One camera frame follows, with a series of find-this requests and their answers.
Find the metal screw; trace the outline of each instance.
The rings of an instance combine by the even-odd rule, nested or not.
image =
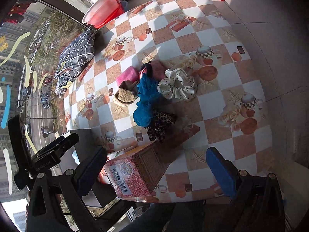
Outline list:
[[[247,172],[246,170],[240,170],[240,171],[239,171],[239,174],[240,174],[241,176],[247,176],[247,175],[248,175],[248,172]]]
[[[66,170],[65,174],[66,175],[72,175],[74,173],[74,170],[73,169],[68,169]]]
[[[271,178],[272,180],[276,178],[276,175],[274,175],[273,173],[269,174],[269,178]]]
[[[44,173],[39,173],[37,177],[38,177],[38,179],[43,178],[44,177]]]

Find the pink towel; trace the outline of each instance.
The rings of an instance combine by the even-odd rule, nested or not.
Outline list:
[[[123,81],[126,81],[126,80],[130,80],[132,83],[134,83],[135,81],[138,81],[138,73],[133,68],[133,66],[128,67],[123,73],[121,73],[116,78],[116,83],[118,87],[121,85]]]

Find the circular logo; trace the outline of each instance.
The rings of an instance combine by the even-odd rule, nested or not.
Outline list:
[[[132,167],[128,163],[123,163],[120,165],[120,170],[125,175],[130,175],[132,173]]]

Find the scrunchie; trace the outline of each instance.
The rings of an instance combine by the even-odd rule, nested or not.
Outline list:
[[[189,100],[195,97],[197,84],[194,77],[188,76],[181,68],[168,69],[165,71],[167,78],[161,80],[158,84],[158,92],[166,99],[177,98],[180,100]],[[176,87],[175,82],[179,80],[182,87]]]

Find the plaid cushion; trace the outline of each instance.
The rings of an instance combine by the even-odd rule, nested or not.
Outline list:
[[[60,54],[55,72],[58,79],[55,93],[63,95],[68,86],[74,82],[85,68],[84,64],[94,57],[95,28],[90,27],[75,38]]]

